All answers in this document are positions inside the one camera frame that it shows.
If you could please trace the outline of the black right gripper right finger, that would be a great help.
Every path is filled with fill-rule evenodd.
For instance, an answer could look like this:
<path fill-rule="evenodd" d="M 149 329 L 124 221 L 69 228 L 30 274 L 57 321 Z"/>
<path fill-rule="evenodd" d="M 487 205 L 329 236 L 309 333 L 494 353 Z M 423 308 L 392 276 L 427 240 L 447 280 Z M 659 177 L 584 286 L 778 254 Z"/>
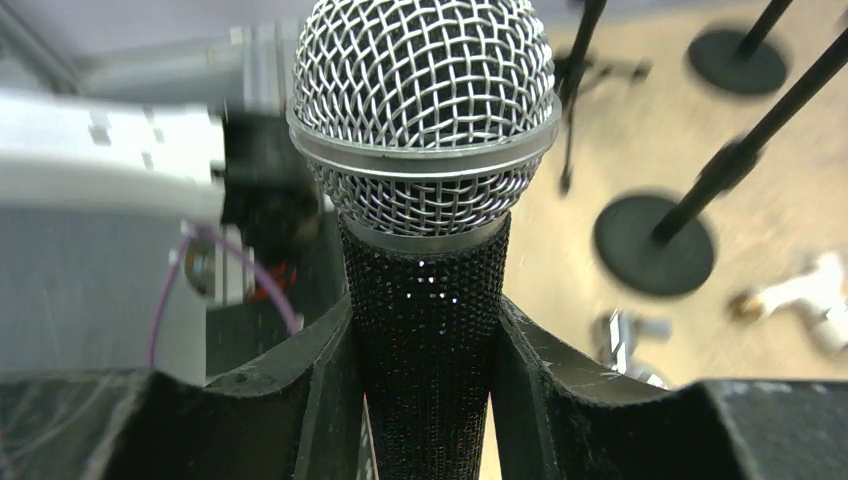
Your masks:
<path fill-rule="evenodd" d="M 506 479 L 843 479 L 847 386 L 607 370 L 502 303 L 492 404 Z"/>

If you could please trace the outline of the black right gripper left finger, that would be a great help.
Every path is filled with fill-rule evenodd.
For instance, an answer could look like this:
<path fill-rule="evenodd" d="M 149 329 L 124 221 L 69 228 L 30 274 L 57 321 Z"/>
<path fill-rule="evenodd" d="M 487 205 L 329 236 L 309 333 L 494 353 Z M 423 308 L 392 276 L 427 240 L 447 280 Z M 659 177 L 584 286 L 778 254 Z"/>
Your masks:
<path fill-rule="evenodd" d="M 5 479 L 353 479 L 362 387 L 350 302 L 194 386 L 146 369 L 1 379 Z"/>

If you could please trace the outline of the black round-base stand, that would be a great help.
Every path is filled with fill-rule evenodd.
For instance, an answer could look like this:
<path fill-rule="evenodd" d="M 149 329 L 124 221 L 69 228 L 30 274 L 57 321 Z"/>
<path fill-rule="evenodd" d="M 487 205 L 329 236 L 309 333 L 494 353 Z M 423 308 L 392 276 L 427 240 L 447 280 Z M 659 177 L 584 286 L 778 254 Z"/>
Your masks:
<path fill-rule="evenodd" d="M 842 32 L 764 117 L 726 144 L 678 201 L 645 192 L 620 196 L 598 216 L 597 254 L 606 269 L 631 289 L 676 297 L 700 288 L 715 265 L 715 248 L 698 215 L 719 194 L 750 173 L 760 150 L 847 63 Z"/>
<path fill-rule="evenodd" d="M 789 64 L 768 35 L 790 5 L 791 0 L 770 1 L 747 30 L 731 25 L 702 30 L 687 49 L 693 72 L 706 84 L 737 96 L 777 92 L 788 77 Z"/>

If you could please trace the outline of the white plastic faucet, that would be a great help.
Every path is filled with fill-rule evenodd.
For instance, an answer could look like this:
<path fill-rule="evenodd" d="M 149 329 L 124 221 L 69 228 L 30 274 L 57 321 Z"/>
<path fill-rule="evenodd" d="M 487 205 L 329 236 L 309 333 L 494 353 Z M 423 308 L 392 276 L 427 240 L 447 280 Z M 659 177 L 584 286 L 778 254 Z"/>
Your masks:
<path fill-rule="evenodd" d="M 791 278 L 738 293 L 728 309 L 734 318 L 749 321 L 766 319 L 783 308 L 796 309 L 821 351 L 837 354 L 847 349 L 846 283 L 843 256 L 827 251 L 810 257 Z"/>

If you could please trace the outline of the black speckled microphone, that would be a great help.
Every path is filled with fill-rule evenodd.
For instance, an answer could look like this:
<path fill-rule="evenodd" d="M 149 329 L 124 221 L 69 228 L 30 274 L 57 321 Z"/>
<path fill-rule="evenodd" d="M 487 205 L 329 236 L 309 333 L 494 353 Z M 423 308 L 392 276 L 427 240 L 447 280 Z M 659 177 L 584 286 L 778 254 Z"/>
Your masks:
<path fill-rule="evenodd" d="M 527 1 L 320 1 L 287 118 L 340 222 L 382 479 L 479 475 L 510 210 L 557 135 Z"/>

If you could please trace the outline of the black tripod microphone stand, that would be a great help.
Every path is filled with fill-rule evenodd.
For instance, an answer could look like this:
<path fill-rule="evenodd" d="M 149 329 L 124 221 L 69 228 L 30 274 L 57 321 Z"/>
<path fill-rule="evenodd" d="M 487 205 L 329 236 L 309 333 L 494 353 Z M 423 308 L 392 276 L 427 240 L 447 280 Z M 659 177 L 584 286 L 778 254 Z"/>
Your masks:
<path fill-rule="evenodd" d="M 582 92 L 580 85 L 584 76 L 593 70 L 597 71 L 598 81 L 619 76 L 626 78 L 631 84 L 644 81 L 651 73 L 653 63 L 642 59 L 638 62 L 617 60 L 601 61 L 589 55 L 589 47 L 596 27 L 603 15 L 607 1 L 579 1 L 583 12 L 577 34 L 571 50 L 554 55 L 554 80 L 557 95 L 562 103 L 565 126 L 565 155 L 564 165 L 560 176 L 559 189 L 562 196 L 567 195 L 572 186 L 573 162 L 572 148 L 575 135 L 575 107 L 578 96 Z"/>

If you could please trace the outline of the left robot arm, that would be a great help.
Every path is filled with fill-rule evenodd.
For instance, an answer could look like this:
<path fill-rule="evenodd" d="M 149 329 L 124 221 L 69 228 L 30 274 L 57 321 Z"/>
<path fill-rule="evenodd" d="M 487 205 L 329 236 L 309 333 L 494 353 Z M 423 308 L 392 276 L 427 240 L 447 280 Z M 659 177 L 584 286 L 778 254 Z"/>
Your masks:
<path fill-rule="evenodd" d="M 1 202 L 232 225 L 275 264 L 317 242 L 323 200 L 283 115 L 5 90 Z"/>

